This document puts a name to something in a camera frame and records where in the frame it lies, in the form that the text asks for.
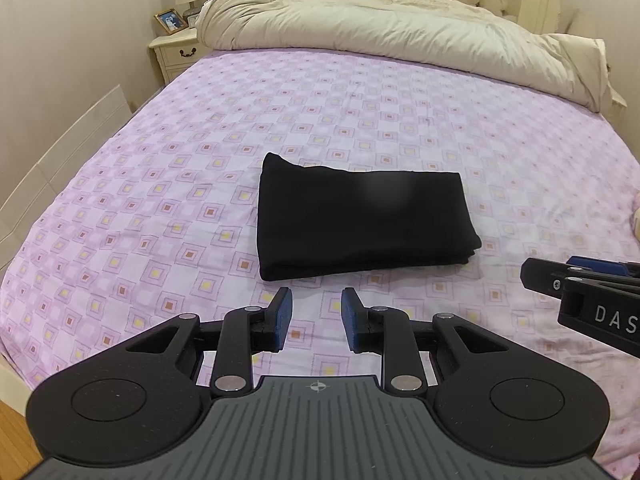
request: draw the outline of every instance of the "folded black cloth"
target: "folded black cloth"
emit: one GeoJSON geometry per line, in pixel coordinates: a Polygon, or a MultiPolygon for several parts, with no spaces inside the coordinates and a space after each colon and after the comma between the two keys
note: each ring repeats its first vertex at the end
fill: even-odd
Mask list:
{"type": "Polygon", "coordinates": [[[466,264],[481,246],[457,173],[262,164],[258,259],[263,280],[466,264]]]}

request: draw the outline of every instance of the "metal pin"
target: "metal pin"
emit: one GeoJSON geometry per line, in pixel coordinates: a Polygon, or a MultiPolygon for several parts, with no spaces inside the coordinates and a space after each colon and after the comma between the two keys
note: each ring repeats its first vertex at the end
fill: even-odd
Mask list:
{"type": "Polygon", "coordinates": [[[236,392],[246,386],[246,381],[238,375],[224,375],[218,377],[214,384],[217,389],[223,392],[236,392]]]}
{"type": "Polygon", "coordinates": [[[401,392],[414,392],[422,386],[422,381],[413,375],[398,375],[391,379],[391,385],[401,392]]]}

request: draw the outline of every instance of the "lamp base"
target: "lamp base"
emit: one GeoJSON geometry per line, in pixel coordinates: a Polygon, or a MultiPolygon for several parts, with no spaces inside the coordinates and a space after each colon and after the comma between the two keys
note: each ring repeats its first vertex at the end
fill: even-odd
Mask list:
{"type": "Polygon", "coordinates": [[[182,14],[184,21],[189,23],[189,28],[193,28],[195,26],[195,23],[196,23],[195,20],[198,17],[198,14],[200,13],[201,10],[202,10],[202,5],[196,6],[195,2],[189,2],[189,8],[185,10],[184,13],[182,14]]]}

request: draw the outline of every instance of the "purple patterned bed sheet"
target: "purple patterned bed sheet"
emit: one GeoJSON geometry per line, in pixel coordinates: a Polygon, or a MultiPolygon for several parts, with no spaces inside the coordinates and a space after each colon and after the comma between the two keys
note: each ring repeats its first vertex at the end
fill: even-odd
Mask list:
{"type": "Polygon", "coordinates": [[[340,322],[340,292],[354,286],[365,304],[423,320],[454,312],[592,377],[612,405],[596,458],[622,476],[640,452],[639,361],[559,326],[558,302],[518,272],[528,256],[639,260],[635,187],[638,163],[606,121],[556,97],[372,56],[217,53],[108,140],[36,222],[0,291],[0,338],[35,387],[181,312],[222,319],[287,285],[286,350],[254,356],[256,377],[377,374],[380,358],[351,354],[340,322]],[[466,266],[264,283],[267,152],[350,171],[460,172],[482,248],[466,266]]]}

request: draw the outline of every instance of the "photograph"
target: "photograph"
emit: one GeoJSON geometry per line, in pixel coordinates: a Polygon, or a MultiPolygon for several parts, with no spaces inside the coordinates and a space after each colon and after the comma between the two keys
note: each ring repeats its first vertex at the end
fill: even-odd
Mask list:
{"type": "Polygon", "coordinates": [[[173,34],[189,26],[175,9],[164,10],[158,14],[154,14],[154,17],[160,25],[162,25],[162,28],[164,28],[167,34],[173,34]]]}

